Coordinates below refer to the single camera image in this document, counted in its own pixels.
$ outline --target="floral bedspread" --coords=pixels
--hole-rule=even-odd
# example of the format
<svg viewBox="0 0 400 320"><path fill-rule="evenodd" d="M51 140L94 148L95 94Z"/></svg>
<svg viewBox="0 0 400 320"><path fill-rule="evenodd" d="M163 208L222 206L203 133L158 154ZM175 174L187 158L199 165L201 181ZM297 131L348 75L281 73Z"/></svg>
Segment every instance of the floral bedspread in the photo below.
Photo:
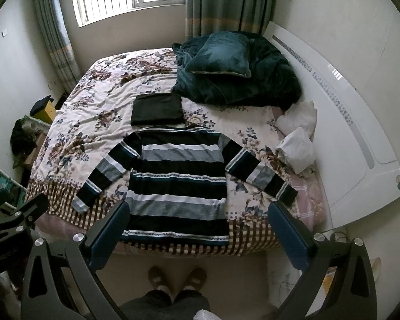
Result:
<svg viewBox="0 0 400 320"><path fill-rule="evenodd" d="M39 192L49 198L49 211L37 222L42 230L56 233L54 227L45 224L46 221L50 224L50 216L59 217L62 225L87 230L122 198L123 192L119 189L127 187L129 174L112 184L87 214L81 215L71 207L77 190L104 155L134 130L130 117L135 97L141 93L170 91L176 74L171 49L115 55L91 66L57 112L32 168L27 198ZM182 100L182 108L186 124L198 124L225 133L289 181L298 191L290 211L310 229L324 219L322 197L314 174L307 180L299 178L274 154L282 136L274 124L273 108L215 107L188 99ZM273 198L235 177L227 176L227 184L226 215L230 228L227 247L145 246L136 242L129 245L144 250L195 255L241 255L277 245L266 214Z"/></svg>

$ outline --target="curtain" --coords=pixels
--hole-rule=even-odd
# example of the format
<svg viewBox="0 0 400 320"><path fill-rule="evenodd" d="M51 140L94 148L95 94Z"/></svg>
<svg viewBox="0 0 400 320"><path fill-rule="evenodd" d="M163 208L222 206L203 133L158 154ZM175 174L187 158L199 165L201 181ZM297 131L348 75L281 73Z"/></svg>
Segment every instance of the curtain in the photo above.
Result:
<svg viewBox="0 0 400 320"><path fill-rule="evenodd" d="M215 31L262 34L270 21L273 0L186 0L186 37Z"/></svg>
<svg viewBox="0 0 400 320"><path fill-rule="evenodd" d="M53 66L65 90L70 93L81 74L64 25L59 0L34 0L34 5Z"/></svg>

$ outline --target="black and white striped sweater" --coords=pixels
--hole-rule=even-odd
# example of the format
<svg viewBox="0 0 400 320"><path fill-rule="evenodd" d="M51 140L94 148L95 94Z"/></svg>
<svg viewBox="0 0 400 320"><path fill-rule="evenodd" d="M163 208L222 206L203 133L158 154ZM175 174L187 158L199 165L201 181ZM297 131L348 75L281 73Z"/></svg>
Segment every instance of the black and white striped sweater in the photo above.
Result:
<svg viewBox="0 0 400 320"><path fill-rule="evenodd" d="M96 166L73 200L87 212L99 193L132 170L127 240L226 245L225 171L290 205L297 195L273 169L205 127L149 127L131 133Z"/></svg>

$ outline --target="white headboard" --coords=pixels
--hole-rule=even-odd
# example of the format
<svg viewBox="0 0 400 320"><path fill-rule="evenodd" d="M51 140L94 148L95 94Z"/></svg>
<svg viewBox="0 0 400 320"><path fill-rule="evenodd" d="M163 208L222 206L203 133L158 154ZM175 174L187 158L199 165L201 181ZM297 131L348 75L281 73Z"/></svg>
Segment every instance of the white headboard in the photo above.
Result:
<svg viewBox="0 0 400 320"><path fill-rule="evenodd" d="M360 219L400 196L400 166L372 111L348 81L302 40L270 22L264 37L289 60L303 101L317 108L312 138L329 204L325 229Z"/></svg>

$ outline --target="gray pants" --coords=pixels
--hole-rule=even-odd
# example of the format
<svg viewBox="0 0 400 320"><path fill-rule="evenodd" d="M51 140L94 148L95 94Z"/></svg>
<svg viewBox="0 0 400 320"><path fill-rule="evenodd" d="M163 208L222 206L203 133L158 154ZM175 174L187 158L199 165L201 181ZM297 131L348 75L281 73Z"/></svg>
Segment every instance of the gray pants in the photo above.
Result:
<svg viewBox="0 0 400 320"><path fill-rule="evenodd" d="M199 310L209 310L209 302L194 290L182 290L173 303L164 291L152 290L124 303L120 309L128 320L192 320Z"/></svg>

